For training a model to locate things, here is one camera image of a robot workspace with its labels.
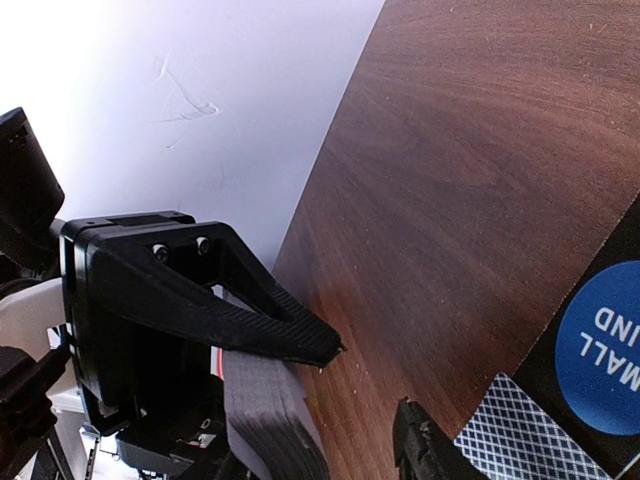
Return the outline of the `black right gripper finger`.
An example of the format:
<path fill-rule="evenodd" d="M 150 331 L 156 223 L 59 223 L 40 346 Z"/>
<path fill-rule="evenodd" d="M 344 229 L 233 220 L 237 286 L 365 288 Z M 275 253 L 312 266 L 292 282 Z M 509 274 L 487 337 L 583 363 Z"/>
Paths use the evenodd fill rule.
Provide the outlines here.
<path fill-rule="evenodd" d="M 400 480 L 487 479 L 421 404 L 408 397 L 398 402 L 392 439 Z"/>

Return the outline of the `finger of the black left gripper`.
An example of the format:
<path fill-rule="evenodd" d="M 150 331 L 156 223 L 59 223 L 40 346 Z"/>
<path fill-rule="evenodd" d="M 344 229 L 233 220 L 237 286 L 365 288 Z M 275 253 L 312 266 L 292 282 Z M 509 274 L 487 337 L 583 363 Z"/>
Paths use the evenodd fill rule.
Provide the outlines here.
<path fill-rule="evenodd" d="M 129 322 L 317 367 L 343 348 L 227 224 L 116 226 L 94 233 L 87 255 L 91 299 Z"/>

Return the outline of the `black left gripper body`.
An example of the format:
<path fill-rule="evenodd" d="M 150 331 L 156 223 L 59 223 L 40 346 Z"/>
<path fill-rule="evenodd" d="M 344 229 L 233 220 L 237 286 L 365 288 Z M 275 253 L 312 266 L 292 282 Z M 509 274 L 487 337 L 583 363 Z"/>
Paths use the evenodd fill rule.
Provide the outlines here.
<path fill-rule="evenodd" d="M 114 436 L 120 459 L 141 473 L 214 473 L 227 454 L 223 389 L 210 373 L 211 351 L 108 311 L 93 297 L 106 276 L 93 268 L 95 243 L 191 225 L 194 218 L 158 212 L 75 220 L 61 234 L 63 296 L 71 325 L 74 372 L 87 418 Z"/>

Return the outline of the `blue card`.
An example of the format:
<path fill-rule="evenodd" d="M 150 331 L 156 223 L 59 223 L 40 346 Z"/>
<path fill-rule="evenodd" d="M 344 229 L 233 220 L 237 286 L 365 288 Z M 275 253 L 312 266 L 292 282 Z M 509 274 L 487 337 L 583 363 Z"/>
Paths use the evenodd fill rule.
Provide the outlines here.
<path fill-rule="evenodd" d="M 453 443 L 490 479 L 610 477 L 504 373 L 494 377 Z"/>

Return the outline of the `blue playing card deck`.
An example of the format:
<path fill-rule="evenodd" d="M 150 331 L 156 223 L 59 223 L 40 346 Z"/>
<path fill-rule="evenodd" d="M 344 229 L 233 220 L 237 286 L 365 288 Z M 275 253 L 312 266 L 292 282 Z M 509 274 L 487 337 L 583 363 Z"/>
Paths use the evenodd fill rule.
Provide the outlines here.
<path fill-rule="evenodd" d="M 320 434 L 295 367 L 242 351 L 212 352 L 223 380 L 232 453 L 259 479 L 328 479 Z"/>

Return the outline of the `blue small blind button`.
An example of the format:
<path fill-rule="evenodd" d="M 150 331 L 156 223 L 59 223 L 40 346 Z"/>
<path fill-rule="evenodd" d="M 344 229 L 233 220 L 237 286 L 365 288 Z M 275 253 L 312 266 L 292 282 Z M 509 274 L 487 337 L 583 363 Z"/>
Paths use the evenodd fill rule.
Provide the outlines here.
<path fill-rule="evenodd" d="M 555 371 L 573 413 L 606 434 L 639 433 L 639 262 L 610 266 L 573 296 L 560 322 Z"/>

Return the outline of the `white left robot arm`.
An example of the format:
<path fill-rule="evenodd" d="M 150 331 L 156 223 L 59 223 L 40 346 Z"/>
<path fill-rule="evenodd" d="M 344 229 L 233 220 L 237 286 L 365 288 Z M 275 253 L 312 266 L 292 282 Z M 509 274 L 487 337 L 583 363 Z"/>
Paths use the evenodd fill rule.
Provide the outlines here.
<path fill-rule="evenodd" d="M 49 390 L 72 367 L 89 425 L 142 479 L 325 479 L 292 363 L 339 334 L 227 224 L 176 211 L 62 222 L 64 193 L 21 108 L 1 118 L 1 296 L 41 297 L 56 347 L 1 348 L 1 475 L 54 436 Z"/>

